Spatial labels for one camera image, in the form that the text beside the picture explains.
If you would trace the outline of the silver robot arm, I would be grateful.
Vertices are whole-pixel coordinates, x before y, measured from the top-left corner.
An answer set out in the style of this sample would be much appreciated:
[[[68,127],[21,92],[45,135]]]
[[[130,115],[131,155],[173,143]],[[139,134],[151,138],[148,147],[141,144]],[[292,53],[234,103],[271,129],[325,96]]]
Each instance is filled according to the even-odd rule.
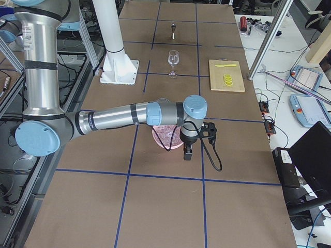
[[[59,104],[57,29],[79,20],[78,1],[15,1],[14,15],[21,22],[28,105],[15,132],[26,153],[44,157],[76,137],[93,131],[131,125],[176,125],[190,160],[192,144],[203,139],[208,124],[206,100],[198,95],[183,102],[154,101],[105,111],[65,112]]]

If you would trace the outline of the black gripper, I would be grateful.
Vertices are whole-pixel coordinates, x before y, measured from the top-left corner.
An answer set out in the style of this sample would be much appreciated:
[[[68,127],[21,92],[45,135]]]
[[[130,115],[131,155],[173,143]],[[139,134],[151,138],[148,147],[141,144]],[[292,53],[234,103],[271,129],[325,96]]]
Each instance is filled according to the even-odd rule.
[[[190,161],[192,158],[192,145],[197,141],[197,136],[187,136],[183,132],[180,133],[180,139],[184,143],[183,146],[183,159],[184,161]]]

